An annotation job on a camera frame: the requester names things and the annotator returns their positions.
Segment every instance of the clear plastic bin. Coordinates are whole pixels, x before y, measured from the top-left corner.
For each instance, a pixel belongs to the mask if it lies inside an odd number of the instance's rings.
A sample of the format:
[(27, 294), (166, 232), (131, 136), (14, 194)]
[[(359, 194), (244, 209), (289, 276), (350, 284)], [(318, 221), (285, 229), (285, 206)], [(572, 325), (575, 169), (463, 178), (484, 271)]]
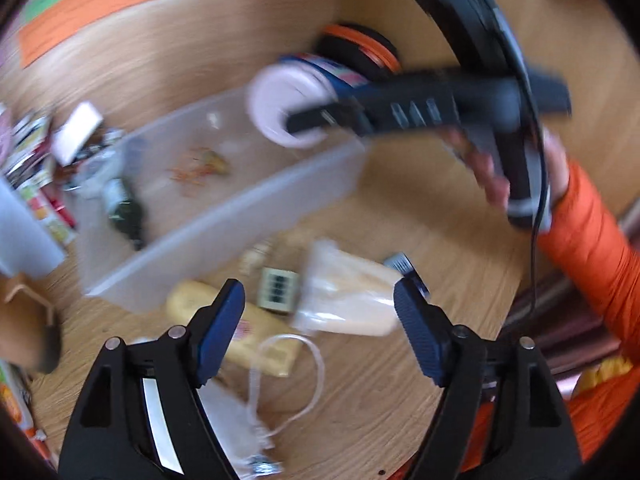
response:
[[(185, 190), (170, 169), (198, 147), (223, 155), (230, 173)], [(78, 198), (79, 273), (85, 294), (133, 312), (161, 306), (180, 280), (214, 270), (349, 194), (366, 159), (366, 147), (347, 132), (332, 132), (311, 150), (267, 140), (244, 111), (244, 89), (181, 108), (130, 134), (117, 149), (146, 208), (148, 246), (133, 251), (108, 223), (101, 198)]]

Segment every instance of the white cable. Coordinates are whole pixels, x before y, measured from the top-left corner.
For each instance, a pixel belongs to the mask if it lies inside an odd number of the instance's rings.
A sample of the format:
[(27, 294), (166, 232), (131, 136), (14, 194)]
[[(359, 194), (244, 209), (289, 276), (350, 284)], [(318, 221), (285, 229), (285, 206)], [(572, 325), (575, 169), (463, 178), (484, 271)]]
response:
[(316, 346), (315, 343), (310, 341), (304, 336), (297, 334), (278, 334), (272, 336), (268, 339), (265, 339), (256, 351), (254, 359), (251, 364), (251, 369), (249, 370), (249, 402), (247, 403), (246, 412), (247, 417), (249, 419), (249, 424), (251, 424), (254, 428), (260, 426), (258, 423), (257, 412), (258, 412), (258, 397), (260, 396), (260, 377), (262, 373), (260, 372), (260, 359), (262, 358), (264, 351), (273, 345), (276, 341), (280, 339), (298, 339), (302, 341), (305, 345), (309, 347), (311, 353), (316, 360), (316, 369), (318, 372), (318, 378), (316, 380), (316, 391), (314, 392), (314, 396), (309, 401), (308, 405), (301, 412), (290, 416), (287, 420), (285, 420), (282, 424), (280, 424), (275, 430), (268, 431), (265, 435), (261, 435), (263, 437), (272, 437), (282, 430), (284, 430), (290, 423), (294, 420), (298, 420), (301, 416), (309, 413), (318, 403), (320, 396), (322, 395), (322, 389), (324, 388), (324, 360), (322, 360), (322, 354), (320, 353), (320, 349)]

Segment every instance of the wood grain surface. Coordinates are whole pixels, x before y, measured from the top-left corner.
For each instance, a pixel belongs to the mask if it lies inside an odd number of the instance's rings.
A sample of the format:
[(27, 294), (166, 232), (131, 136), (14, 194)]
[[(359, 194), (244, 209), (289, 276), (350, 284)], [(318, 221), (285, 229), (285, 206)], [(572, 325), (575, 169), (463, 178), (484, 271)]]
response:
[[(452, 62), (439, 31), (412, 0), (158, 0), (83, 29), (25, 70), (14, 34), (0, 68), (0, 100), (16, 114), (49, 102), (58, 122), (91, 100), (109, 124), (135, 128), (184, 104), (248, 81), (278, 54), (307, 46), (338, 15), (379, 28), (408, 66)], [(559, 129), (570, 151), (622, 208), (638, 189), (634, 172), (640, 73), (634, 53), (598, 0), (497, 0), (535, 62), (569, 80), (575, 117)], [(308, 245), (335, 239), (380, 260), (405, 251), (454, 322), (482, 336), (500, 329), (527, 267), (527, 238), (483, 202), (473, 177), (427, 136), (375, 143), (359, 191), (283, 233), (268, 264), (303, 268)], [(220, 286), (236, 264), (201, 278)], [(255, 299), (256, 278), (244, 280)], [(55, 447), (100, 345), (168, 327), (161, 312), (135, 316), (83, 298), (73, 255), (46, 285), (63, 317), (60, 367), (33, 385), (34, 411)], [(327, 365), (320, 405), (277, 436), (281, 478), (386, 478), (417, 449), (438, 392), (418, 372), (401, 330), (385, 338), (321, 334)], [(225, 365), (225, 381), (246, 394), (246, 371)], [(313, 388), (306, 354), (287, 380), (264, 381), (260, 416), (273, 427)]]

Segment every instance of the person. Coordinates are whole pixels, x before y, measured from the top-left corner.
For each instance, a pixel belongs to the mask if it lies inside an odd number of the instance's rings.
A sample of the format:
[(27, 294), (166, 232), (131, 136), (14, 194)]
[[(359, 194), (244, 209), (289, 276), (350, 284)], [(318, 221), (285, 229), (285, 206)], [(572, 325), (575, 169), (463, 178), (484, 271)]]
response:
[[(443, 133), (473, 171), (489, 204), (506, 210), (509, 182), (494, 173), (490, 155), (470, 149), (463, 134)], [(560, 139), (545, 131), (552, 225), (539, 248), (572, 279), (606, 326), (622, 342), (624, 355), (640, 362), (640, 254), (620, 231), (587, 173), (567, 157)], [(640, 366), (573, 396), (566, 404), (583, 461), (604, 443), (640, 385)], [(491, 405), (480, 406), (463, 470), (478, 465), (488, 434)], [(399, 480), (410, 463), (389, 480)]]

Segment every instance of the brown cup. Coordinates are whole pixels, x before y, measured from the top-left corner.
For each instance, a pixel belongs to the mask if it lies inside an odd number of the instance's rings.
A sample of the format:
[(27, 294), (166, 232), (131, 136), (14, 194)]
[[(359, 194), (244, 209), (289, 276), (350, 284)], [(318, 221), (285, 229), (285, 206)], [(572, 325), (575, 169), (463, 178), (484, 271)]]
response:
[(0, 274), (0, 359), (48, 374), (58, 366), (61, 349), (51, 302), (24, 274)]

